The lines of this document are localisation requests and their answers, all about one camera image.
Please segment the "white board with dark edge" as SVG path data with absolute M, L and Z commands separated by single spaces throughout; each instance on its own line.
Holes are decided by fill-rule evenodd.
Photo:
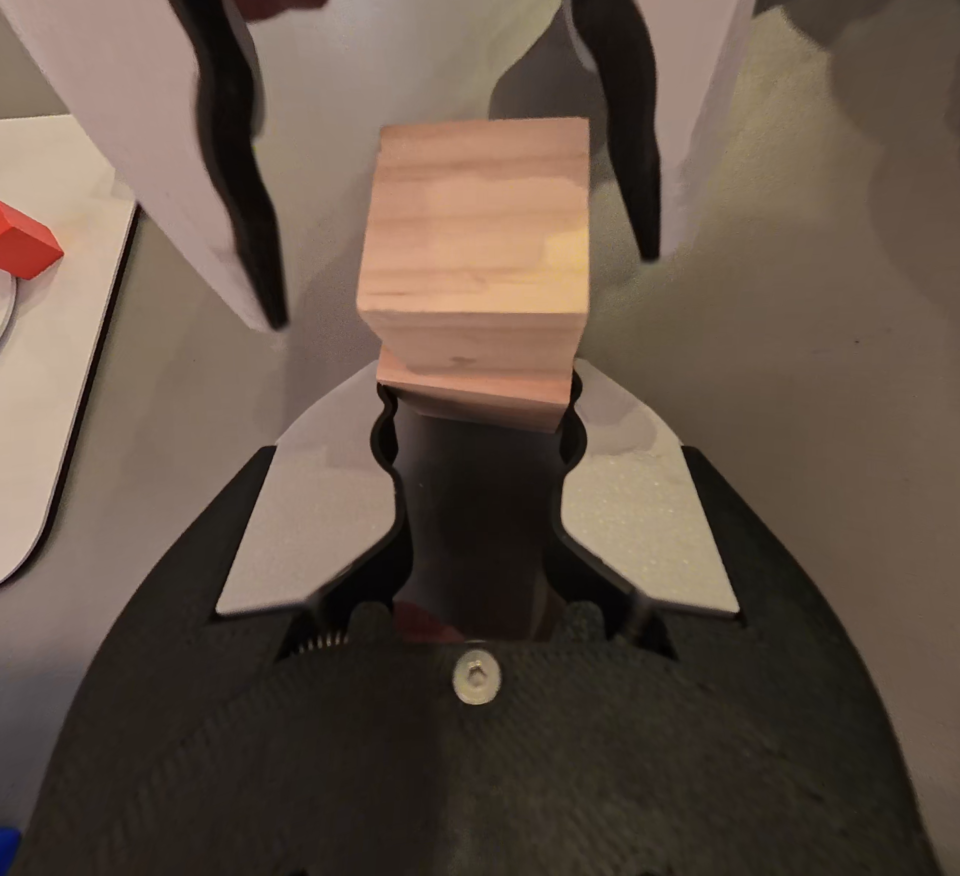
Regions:
M 2 202 L 63 257 L 17 302 L 1 351 L 1 581 L 49 536 L 90 399 L 140 209 L 69 114 L 4 118 Z

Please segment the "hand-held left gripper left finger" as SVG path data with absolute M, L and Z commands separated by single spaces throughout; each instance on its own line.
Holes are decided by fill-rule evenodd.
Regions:
M 354 608 L 390 606 L 410 579 L 413 540 L 395 468 L 397 399 L 354 374 L 278 439 L 217 602 L 223 618 L 309 611 L 322 632 Z

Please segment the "plain wooden cube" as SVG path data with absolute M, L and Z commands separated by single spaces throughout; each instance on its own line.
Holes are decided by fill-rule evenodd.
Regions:
M 356 306 L 422 374 L 569 373 L 590 312 L 591 126 L 380 131 Z
M 570 404 L 573 367 L 505 375 L 420 372 L 382 346 L 376 378 L 408 409 L 424 417 L 553 434 Z

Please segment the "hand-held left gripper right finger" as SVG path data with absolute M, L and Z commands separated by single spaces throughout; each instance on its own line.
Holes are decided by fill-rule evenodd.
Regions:
M 734 620 L 738 597 L 678 436 L 583 358 L 558 428 L 554 591 L 589 603 L 606 639 L 642 639 L 659 611 Z

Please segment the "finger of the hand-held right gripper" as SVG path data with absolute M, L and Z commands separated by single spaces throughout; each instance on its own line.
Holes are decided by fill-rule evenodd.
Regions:
M 289 322 L 255 139 L 262 80 L 234 0 L 2 0 L 23 46 L 150 218 L 255 330 Z
M 599 80 L 606 149 L 639 258 L 694 230 L 746 52 L 756 0 L 560 0 Z

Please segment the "red wooden block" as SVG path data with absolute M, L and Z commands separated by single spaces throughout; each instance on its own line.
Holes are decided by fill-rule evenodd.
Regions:
M 48 227 L 1 203 L 1 270 L 18 280 L 32 281 L 64 255 Z

